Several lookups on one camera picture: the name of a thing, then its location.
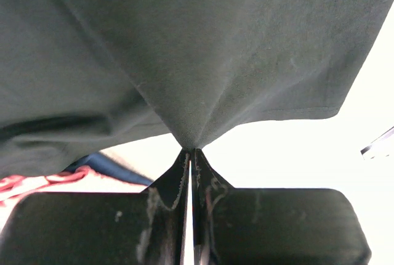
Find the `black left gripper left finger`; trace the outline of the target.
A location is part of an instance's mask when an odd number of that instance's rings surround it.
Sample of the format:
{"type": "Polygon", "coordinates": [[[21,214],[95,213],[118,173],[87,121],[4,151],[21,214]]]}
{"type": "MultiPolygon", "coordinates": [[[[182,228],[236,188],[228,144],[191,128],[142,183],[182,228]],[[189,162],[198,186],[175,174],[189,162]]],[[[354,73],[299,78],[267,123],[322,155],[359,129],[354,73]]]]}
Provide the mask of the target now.
{"type": "Polygon", "coordinates": [[[190,155],[139,193],[38,192],[1,232],[1,263],[182,264],[190,155]]]}

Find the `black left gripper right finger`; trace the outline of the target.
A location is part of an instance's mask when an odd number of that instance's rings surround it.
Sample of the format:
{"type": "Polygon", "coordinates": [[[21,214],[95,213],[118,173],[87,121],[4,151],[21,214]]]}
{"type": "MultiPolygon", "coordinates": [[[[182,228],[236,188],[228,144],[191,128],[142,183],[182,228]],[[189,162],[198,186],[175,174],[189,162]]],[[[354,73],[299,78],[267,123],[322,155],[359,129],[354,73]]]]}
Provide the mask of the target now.
{"type": "Polygon", "coordinates": [[[371,250],[334,189],[236,188],[191,154],[196,264],[367,264],[371,250]]]}

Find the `black floral print t-shirt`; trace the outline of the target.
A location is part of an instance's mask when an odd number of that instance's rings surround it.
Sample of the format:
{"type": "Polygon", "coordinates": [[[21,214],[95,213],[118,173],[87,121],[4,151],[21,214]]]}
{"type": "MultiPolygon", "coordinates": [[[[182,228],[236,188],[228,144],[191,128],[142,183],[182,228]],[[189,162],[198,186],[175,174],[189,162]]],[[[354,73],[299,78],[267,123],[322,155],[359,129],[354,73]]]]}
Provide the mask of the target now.
{"type": "Polygon", "coordinates": [[[335,116],[393,0],[1,0],[1,177],[335,116]]]}

